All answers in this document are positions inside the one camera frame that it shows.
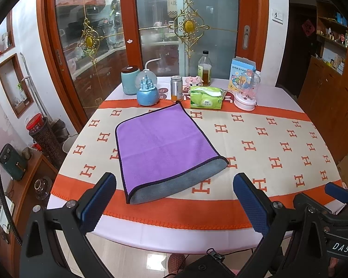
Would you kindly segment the purple and grey towel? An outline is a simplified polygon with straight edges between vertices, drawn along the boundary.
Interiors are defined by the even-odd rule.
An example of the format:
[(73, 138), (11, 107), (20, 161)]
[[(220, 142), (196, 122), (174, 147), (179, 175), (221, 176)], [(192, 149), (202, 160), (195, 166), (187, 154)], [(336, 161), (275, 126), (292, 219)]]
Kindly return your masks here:
[(184, 191), (228, 167), (180, 102), (117, 125), (126, 202), (152, 202)]

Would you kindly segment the wooden side cabinet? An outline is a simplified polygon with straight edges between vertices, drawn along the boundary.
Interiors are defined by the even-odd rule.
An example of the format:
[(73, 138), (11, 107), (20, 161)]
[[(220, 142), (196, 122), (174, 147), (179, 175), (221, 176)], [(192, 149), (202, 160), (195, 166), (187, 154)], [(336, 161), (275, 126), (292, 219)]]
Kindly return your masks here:
[[(7, 188), (13, 191), (13, 221), (20, 236), (24, 235), (33, 206), (45, 207), (48, 203), (48, 199), (40, 201), (36, 198), (35, 181), (45, 176), (54, 181), (57, 173), (58, 170), (42, 152), (34, 151), (24, 177), (20, 181), (14, 181), (13, 185)], [(19, 277), (20, 246), (12, 232), (7, 235), (8, 240), (4, 240), (3, 235), (3, 229), (0, 227), (0, 261), (12, 277)]]

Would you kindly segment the glass ashtray on cabinet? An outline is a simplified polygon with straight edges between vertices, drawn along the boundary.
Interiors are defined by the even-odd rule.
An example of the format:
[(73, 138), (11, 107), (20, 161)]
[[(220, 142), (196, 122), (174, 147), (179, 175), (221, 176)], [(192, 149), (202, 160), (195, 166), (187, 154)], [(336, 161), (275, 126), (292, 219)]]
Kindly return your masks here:
[(53, 182), (48, 176), (43, 176), (35, 180), (34, 191), (38, 200), (45, 200), (51, 192)]

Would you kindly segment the orange H-pattern tablecloth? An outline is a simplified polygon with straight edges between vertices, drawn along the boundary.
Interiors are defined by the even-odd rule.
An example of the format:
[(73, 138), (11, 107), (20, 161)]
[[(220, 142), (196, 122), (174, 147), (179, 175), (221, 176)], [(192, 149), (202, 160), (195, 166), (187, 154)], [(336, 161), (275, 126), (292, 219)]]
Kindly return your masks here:
[(72, 145), (51, 191), (79, 199), (102, 175), (117, 189), (110, 217), (184, 230), (235, 230), (249, 221), (232, 182), (244, 173), (271, 200), (291, 207), (298, 193), (322, 205), (341, 185), (331, 153), (303, 112), (225, 102), (218, 111), (189, 102), (142, 107), (105, 101)]

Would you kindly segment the white plastic bucket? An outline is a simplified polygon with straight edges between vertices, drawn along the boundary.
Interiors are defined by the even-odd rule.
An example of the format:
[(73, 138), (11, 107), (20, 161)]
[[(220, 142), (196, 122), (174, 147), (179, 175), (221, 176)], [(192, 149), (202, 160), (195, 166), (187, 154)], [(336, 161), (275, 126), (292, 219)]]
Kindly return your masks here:
[(68, 136), (68, 138), (62, 144), (62, 150), (68, 154), (72, 145), (77, 140), (78, 134), (74, 134), (72, 136)]

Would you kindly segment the dark woven tall basket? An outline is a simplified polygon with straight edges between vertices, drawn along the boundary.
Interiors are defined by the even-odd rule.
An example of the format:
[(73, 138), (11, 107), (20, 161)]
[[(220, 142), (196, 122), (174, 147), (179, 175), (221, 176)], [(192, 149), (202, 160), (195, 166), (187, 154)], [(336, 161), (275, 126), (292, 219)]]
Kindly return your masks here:
[(62, 150), (60, 143), (51, 130), (48, 118), (44, 117), (43, 125), (35, 131), (29, 131), (29, 135), (40, 145), (42, 152), (49, 157), (51, 164), (60, 169), (66, 158), (66, 153)]

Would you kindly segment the wooden display shelf cabinet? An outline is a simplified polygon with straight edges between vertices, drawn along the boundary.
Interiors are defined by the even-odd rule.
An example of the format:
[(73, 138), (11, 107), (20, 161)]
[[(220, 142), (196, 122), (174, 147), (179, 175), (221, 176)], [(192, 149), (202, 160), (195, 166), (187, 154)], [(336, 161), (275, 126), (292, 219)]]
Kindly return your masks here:
[(316, 7), (318, 47), (298, 103), (339, 163), (348, 154), (348, 21), (330, 1)]

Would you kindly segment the red lidded plastic jar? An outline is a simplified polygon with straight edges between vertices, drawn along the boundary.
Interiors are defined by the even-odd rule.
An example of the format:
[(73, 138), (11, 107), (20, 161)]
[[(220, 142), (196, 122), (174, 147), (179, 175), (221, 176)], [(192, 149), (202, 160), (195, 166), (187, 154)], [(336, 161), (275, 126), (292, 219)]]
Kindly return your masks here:
[(35, 133), (42, 126), (44, 126), (44, 118), (41, 113), (38, 113), (26, 124), (26, 129), (31, 133)]

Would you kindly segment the green wet wipes pack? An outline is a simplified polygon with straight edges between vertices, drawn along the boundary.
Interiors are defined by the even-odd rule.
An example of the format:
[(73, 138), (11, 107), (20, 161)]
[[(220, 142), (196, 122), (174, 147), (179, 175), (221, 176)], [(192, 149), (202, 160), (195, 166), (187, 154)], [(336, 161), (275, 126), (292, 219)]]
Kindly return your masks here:
[(226, 91), (217, 87), (190, 88), (190, 107), (193, 109), (220, 110)]

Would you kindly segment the blue illustrated carton box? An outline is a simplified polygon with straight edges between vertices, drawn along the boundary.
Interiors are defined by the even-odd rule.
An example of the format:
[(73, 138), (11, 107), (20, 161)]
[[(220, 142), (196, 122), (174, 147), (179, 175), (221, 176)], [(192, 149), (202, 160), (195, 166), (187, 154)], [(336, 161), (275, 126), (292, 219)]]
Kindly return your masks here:
[(242, 74), (247, 70), (255, 71), (256, 63), (243, 57), (234, 57), (232, 59), (228, 83), (229, 90), (238, 91), (240, 84), (243, 83)]

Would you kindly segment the glass oil bottle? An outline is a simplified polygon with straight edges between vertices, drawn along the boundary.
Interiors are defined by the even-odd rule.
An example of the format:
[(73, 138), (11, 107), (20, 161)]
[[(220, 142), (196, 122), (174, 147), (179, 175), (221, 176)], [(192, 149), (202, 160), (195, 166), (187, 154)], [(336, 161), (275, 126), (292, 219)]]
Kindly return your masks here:
[(203, 86), (210, 86), (212, 63), (210, 61), (209, 52), (207, 50), (204, 50), (202, 52), (202, 56), (198, 61), (197, 68), (197, 75), (202, 79)]

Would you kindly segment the blue castle snow globe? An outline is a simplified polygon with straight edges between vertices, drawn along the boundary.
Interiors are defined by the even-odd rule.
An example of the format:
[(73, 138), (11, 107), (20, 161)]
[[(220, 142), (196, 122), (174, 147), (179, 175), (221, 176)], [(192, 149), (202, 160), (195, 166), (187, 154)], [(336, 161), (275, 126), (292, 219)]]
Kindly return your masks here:
[(159, 101), (157, 76), (149, 69), (138, 73), (135, 81), (138, 104), (144, 107), (155, 105)]

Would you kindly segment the light blue ceramic jar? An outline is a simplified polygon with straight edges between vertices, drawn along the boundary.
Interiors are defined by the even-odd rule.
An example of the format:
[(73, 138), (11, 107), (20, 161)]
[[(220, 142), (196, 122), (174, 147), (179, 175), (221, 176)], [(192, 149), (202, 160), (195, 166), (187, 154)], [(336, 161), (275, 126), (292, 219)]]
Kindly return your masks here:
[(138, 66), (126, 66), (121, 70), (121, 82), (123, 92), (126, 95), (136, 95), (136, 77), (140, 73)]

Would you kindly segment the wooden glass sliding door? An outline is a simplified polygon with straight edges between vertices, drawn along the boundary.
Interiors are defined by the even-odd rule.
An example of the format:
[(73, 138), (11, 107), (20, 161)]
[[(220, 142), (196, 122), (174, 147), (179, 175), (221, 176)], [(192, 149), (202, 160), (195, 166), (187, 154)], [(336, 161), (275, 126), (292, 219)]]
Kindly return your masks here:
[(211, 76), (234, 57), (261, 68), (269, 0), (36, 0), (46, 65), (74, 128), (82, 130), (121, 83), (124, 67), (194, 76), (203, 51)]

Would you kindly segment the wooden wall niche frame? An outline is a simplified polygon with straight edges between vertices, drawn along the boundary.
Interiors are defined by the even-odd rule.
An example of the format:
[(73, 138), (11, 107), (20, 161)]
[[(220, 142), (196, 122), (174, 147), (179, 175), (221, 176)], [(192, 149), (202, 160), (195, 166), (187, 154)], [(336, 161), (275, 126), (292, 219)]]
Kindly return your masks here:
[(32, 105), (33, 98), (24, 80), (17, 54), (0, 63), (0, 83), (17, 118)]

